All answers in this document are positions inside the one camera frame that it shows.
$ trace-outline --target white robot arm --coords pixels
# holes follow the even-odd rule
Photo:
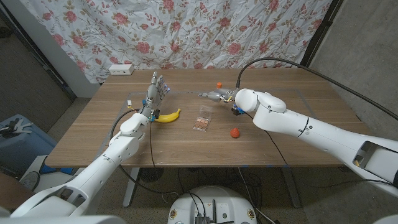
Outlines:
[[[235,100],[243,111],[256,111],[253,123],[258,128],[299,138],[336,157],[362,178],[381,181],[371,183],[398,197],[397,141],[352,133],[296,113],[269,93],[217,89],[200,96],[213,101]]]
[[[155,72],[145,105],[123,122],[121,131],[112,138],[107,150],[73,180],[32,196],[12,213],[11,218],[84,215],[93,197],[118,165],[137,152],[139,142],[145,136],[142,128],[154,119],[154,112],[169,90],[162,76],[157,78]]]

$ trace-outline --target table top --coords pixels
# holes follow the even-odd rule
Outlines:
[[[135,70],[128,76],[110,76],[46,159],[52,167],[85,167],[108,146],[109,132],[118,115],[127,111],[126,100],[140,108],[155,70]],[[246,115],[235,116],[231,103],[199,98],[217,82],[234,88],[240,69],[158,70],[171,87],[161,114],[181,109],[171,123],[152,123],[152,152],[158,167],[270,167],[284,166],[277,149]],[[323,79],[298,68],[247,69],[241,88],[267,91],[284,100],[287,108],[339,128],[370,134],[351,108]],[[193,129],[200,108],[211,109],[206,132]],[[125,116],[116,126],[127,120]],[[238,128],[240,137],[229,132]],[[149,126],[137,153],[124,166],[152,167]],[[340,166],[341,162],[292,136],[270,133],[290,166]]]

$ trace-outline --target banana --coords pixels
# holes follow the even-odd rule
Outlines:
[[[168,115],[159,115],[158,119],[155,119],[155,121],[157,122],[161,122],[161,123],[168,123],[168,122],[172,122],[175,119],[178,118],[178,116],[180,116],[180,111],[181,109],[179,108],[177,110],[177,112],[174,112],[172,114],[168,114]]]

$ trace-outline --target power strip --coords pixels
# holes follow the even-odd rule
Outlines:
[[[111,65],[109,68],[111,75],[131,75],[134,71],[134,67],[129,65]]]

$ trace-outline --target red ball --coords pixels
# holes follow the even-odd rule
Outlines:
[[[238,131],[237,128],[234,128],[234,129],[231,130],[231,136],[232,136],[232,138],[239,137],[239,131]]]

